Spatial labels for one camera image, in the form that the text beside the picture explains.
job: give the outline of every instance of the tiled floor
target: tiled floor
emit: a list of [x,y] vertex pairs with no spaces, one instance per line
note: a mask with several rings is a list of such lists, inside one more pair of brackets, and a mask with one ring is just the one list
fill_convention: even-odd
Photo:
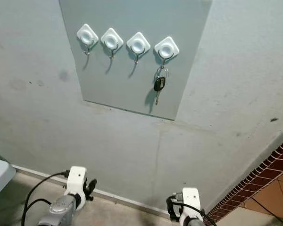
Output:
[[[272,213],[283,218],[283,175],[262,189],[254,198]],[[245,208],[249,210],[268,214],[252,199],[247,200],[244,204]]]
[[[0,193],[0,226],[20,226],[23,203],[29,190],[38,179],[17,173],[14,179]],[[56,184],[45,182],[33,193],[31,200],[46,198],[55,200],[65,189]],[[46,213],[48,205],[36,203],[27,213],[27,226],[34,226]],[[74,217],[74,226],[177,226],[168,219],[157,217],[121,204],[115,204],[98,197],[87,202]]]

